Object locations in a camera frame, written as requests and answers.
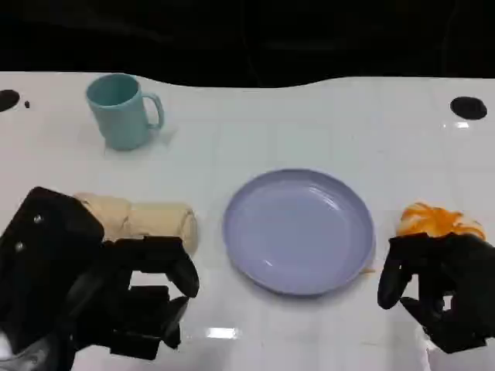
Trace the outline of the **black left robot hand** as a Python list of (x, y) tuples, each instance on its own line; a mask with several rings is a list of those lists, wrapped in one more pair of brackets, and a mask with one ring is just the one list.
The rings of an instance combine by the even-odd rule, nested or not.
[(159, 345), (177, 349), (179, 322), (200, 288), (179, 237), (106, 241), (70, 289), (59, 325), (77, 349), (153, 360)]

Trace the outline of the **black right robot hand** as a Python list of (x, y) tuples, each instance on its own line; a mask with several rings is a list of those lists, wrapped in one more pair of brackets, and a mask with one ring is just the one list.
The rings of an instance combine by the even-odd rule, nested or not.
[(377, 303), (397, 303), (443, 352), (486, 345), (494, 336), (494, 248), (472, 234), (393, 237)]

